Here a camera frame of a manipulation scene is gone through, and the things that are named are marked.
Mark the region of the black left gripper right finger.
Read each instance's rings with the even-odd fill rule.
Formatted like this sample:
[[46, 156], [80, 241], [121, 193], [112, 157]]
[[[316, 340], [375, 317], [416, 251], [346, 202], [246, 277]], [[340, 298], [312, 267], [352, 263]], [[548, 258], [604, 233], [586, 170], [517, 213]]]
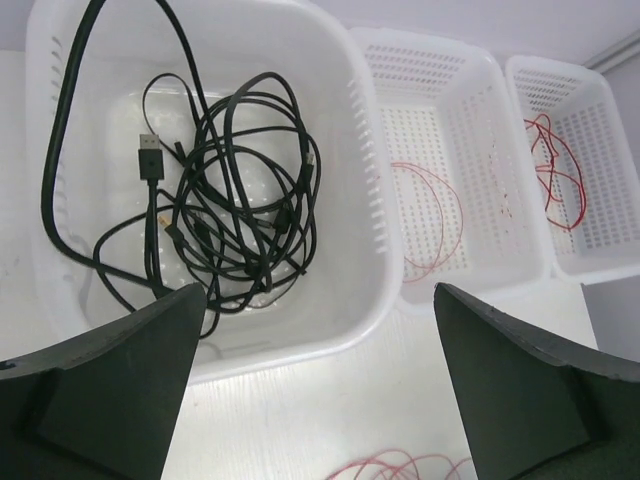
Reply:
[[636, 479], [639, 365], [440, 283], [434, 311], [480, 479]]

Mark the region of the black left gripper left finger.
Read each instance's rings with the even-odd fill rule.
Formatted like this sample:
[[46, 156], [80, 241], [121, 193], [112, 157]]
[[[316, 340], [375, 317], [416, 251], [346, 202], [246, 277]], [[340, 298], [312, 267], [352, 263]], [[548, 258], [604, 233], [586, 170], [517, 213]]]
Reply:
[[203, 289], [188, 285], [2, 361], [2, 478], [160, 478], [205, 307]]

